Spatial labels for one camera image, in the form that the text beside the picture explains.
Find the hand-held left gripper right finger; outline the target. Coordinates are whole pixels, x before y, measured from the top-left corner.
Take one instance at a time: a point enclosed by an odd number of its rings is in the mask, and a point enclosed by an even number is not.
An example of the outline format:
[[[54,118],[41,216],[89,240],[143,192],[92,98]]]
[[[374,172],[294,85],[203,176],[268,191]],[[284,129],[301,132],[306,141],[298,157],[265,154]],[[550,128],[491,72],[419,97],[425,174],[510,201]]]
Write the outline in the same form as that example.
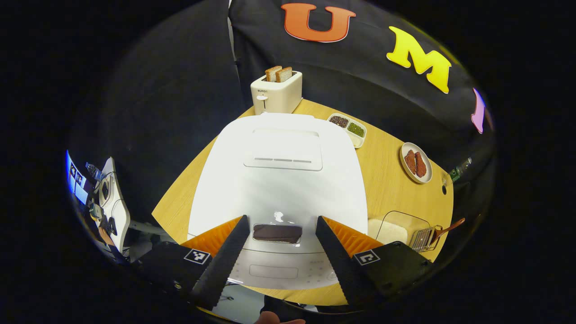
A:
[[[430,260],[400,241],[383,244],[325,216],[315,235],[327,254],[348,304],[372,307],[423,282]]]

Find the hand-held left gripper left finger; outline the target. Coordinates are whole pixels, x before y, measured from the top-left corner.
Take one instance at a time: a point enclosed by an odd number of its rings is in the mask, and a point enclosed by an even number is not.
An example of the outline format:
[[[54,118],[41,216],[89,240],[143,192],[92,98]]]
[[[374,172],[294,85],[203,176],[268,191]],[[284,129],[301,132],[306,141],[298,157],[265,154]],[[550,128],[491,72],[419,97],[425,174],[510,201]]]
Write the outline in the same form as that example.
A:
[[[212,310],[250,234],[247,215],[185,243],[162,243],[144,255],[144,277],[193,305]]]

